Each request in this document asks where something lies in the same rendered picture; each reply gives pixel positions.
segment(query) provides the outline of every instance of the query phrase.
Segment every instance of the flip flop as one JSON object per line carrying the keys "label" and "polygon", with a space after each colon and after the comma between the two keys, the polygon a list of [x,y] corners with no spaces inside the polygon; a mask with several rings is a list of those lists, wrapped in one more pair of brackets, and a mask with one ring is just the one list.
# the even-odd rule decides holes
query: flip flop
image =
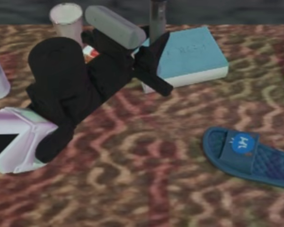
{"label": "flip flop", "polygon": [[203,136],[209,161],[223,172],[284,188],[284,152],[259,143],[259,134],[211,127]]}

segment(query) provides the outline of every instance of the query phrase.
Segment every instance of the blue round logo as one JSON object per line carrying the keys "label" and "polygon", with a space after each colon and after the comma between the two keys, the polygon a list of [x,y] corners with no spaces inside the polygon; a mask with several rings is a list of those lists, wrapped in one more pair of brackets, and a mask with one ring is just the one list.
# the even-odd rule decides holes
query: blue round logo
{"label": "blue round logo", "polygon": [[231,146],[236,153],[246,154],[254,148],[255,139],[248,134],[239,133],[233,138]]}

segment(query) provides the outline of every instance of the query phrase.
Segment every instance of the patterned tablecloth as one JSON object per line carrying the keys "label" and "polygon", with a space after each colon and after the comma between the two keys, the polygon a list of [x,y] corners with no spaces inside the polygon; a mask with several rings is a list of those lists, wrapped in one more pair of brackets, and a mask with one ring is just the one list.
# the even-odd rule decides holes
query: patterned tablecloth
{"label": "patterned tablecloth", "polygon": [[[189,26],[169,26],[171,30]],[[145,95],[134,80],[79,127],[47,167],[0,174],[0,227],[284,227],[284,189],[214,168],[210,126],[261,133],[284,150],[284,26],[209,26],[227,78]],[[0,26],[5,106],[25,107],[31,48],[51,26]]]}

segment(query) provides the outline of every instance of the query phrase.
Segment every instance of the blue object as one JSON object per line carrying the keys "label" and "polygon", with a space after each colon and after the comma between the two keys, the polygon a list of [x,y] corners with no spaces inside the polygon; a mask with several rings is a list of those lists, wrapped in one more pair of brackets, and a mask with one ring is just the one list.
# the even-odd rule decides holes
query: blue object
{"label": "blue object", "polygon": [[[143,46],[149,45],[147,39]],[[228,67],[228,61],[207,27],[171,32],[159,62],[163,79]]]}
{"label": "blue object", "polygon": [[284,187],[284,152],[259,143],[256,133],[211,127],[203,136],[203,149],[227,174]]}

